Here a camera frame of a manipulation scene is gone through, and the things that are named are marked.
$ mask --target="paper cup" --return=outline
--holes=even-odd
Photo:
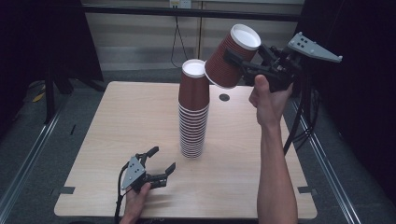
[[[224,89],[236,86],[242,76],[239,66],[224,60],[226,49],[232,49],[246,62],[250,62],[262,43],[259,35],[250,27],[236,24],[219,44],[217,50],[205,62],[205,75],[215,85]]]
[[[205,62],[197,59],[183,63],[179,104],[190,111],[199,111],[209,105],[209,80],[205,76]]]

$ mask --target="wall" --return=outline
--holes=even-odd
[[[251,0],[250,3],[192,1],[192,8],[260,13],[300,14],[301,0]],[[169,7],[169,1],[93,1],[83,4],[104,4],[125,7]],[[86,13],[92,38],[103,70],[168,68],[171,64],[176,18],[168,16],[116,15]],[[177,18],[187,57],[206,60],[234,24],[253,28],[262,43],[283,48],[292,38],[296,22],[251,21],[234,19]],[[186,57],[180,38],[176,37],[173,62],[180,66]]]

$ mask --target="gray bracket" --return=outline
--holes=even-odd
[[[298,189],[298,192],[301,193],[301,194],[310,193],[312,196],[318,195],[317,190],[316,189],[312,189],[309,186],[298,187],[297,189]]]
[[[340,63],[343,60],[343,56],[334,55],[315,41],[303,36],[302,32],[296,34],[294,38],[289,41],[288,47],[310,58],[321,59],[333,63]]]
[[[132,156],[129,160],[128,168],[122,181],[121,189],[125,190],[128,186],[134,183],[137,178],[139,178],[141,175],[144,175],[145,173],[146,170],[137,157]]]
[[[60,194],[73,194],[75,187],[61,187],[59,189],[53,189],[50,193],[52,196],[59,196]]]

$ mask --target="metal rail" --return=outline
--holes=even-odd
[[[293,107],[297,111],[298,105],[296,102],[293,101]],[[303,128],[306,129],[308,127],[307,123],[305,122],[305,118],[303,115],[300,116],[300,122],[303,125]],[[332,168],[332,164],[330,163],[329,159],[327,158],[326,153],[323,150],[317,136],[315,133],[311,133],[309,137],[309,142],[314,149],[315,155],[317,156],[318,162],[320,167],[323,170],[323,173],[326,175],[326,178],[332,188],[332,192],[341,207],[341,210],[346,217],[346,220],[350,224],[361,224],[361,220],[355,210],[355,206],[350,201],[349,197],[347,196],[347,192],[344,190],[340,180],[338,179],[337,174],[335,173],[334,169]]]
[[[6,223],[9,213],[11,212],[12,207],[17,201],[18,197],[21,194],[23,186],[29,177],[29,174],[32,172],[35,163],[44,148],[47,140],[49,139],[53,129],[55,128],[56,123],[60,117],[61,112],[64,110],[68,98],[63,98],[60,102],[60,107],[53,116],[52,120],[46,124],[41,130],[40,135],[35,140],[35,144],[32,146],[29,154],[27,155],[25,161],[23,162],[20,170],[15,175],[12,183],[8,186],[8,189],[4,193],[3,197],[0,201],[0,223]]]

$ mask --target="black cable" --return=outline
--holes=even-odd
[[[290,133],[289,133],[288,140],[286,140],[286,143],[283,146],[283,152],[284,152],[285,155],[288,153],[290,145],[291,145],[291,142],[292,142],[292,139],[294,138],[294,135],[297,132],[297,128],[299,126],[299,121],[300,121],[300,116],[303,113],[303,101],[304,101],[304,98],[302,97],[301,100],[300,100],[299,107],[297,109],[296,117],[294,118],[293,126],[291,127],[291,130],[290,130]]]
[[[317,120],[318,120],[318,111],[319,111],[319,105],[320,101],[318,100],[318,92],[314,91],[313,98],[312,98],[312,105],[313,105],[313,113],[314,117],[310,120],[309,122],[309,127],[307,127],[302,133],[296,135],[294,137],[293,143],[300,142],[304,140],[299,146],[297,146],[296,151],[298,151],[303,144],[306,142],[306,140],[311,137],[311,134],[314,132],[314,128],[316,126]]]
[[[184,48],[184,43],[183,43],[183,38],[181,37],[181,33],[180,33],[180,29],[178,28],[178,19],[176,17],[176,29],[175,29],[175,34],[174,34],[174,43],[172,46],[172,56],[171,56],[171,63],[174,67],[176,68],[180,68],[179,66],[175,65],[175,63],[173,62],[173,57],[174,57],[174,52],[175,52],[175,43],[176,43],[176,35],[178,33],[178,36],[180,38],[180,42],[181,42],[181,46],[183,48],[183,52],[184,52],[184,56],[186,57],[186,60],[188,60],[189,58],[187,57],[187,53],[186,50]]]
[[[126,194],[125,193],[125,194],[121,195],[121,179],[122,179],[122,174],[128,168],[128,165],[129,165],[129,162],[126,162],[126,164],[124,166],[122,166],[120,174],[119,174],[119,182],[118,182],[118,185],[117,185],[117,187],[118,187],[117,188],[118,195],[117,195],[117,202],[116,202],[116,212],[114,214],[114,223],[115,224],[119,224],[120,223],[121,203],[122,203],[122,199],[123,199],[124,195]]]
[[[132,188],[128,189],[127,191],[125,191],[124,194],[122,194],[122,197],[125,196],[129,191],[133,190]]]

